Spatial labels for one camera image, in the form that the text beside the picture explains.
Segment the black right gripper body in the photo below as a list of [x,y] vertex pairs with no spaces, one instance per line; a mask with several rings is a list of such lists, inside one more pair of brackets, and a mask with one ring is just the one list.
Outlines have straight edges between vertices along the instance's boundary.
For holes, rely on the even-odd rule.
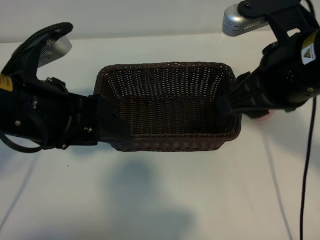
[[263,50],[260,62],[263,110],[293,111],[318,95],[318,43],[277,42]]

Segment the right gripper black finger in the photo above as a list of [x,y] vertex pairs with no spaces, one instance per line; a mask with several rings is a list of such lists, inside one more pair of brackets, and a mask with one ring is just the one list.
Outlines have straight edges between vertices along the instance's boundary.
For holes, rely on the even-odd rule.
[[258,103],[261,87],[255,87],[259,83],[257,73],[246,72],[235,78],[231,91],[217,99],[217,108],[221,115],[246,114],[251,110],[263,110]]
[[270,111],[268,109],[264,110],[249,110],[246,112],[246,115],[251,119],[260,119],[268,116]]

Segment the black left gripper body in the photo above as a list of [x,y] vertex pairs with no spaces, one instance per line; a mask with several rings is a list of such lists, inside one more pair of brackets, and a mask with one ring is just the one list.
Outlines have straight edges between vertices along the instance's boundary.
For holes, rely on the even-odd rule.
[[7,135],[31,140],[38,149],[98,143],[98,96],[70,93],[54,78],[7,76]]

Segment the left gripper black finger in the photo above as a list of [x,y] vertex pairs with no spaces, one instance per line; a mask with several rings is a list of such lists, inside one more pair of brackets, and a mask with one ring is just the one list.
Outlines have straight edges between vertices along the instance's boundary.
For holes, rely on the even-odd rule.
[[121,118],[115,105],[102,95],[97,97],[97,127],[95,136],[99,142],[124,141],[130,138],[130,124]]

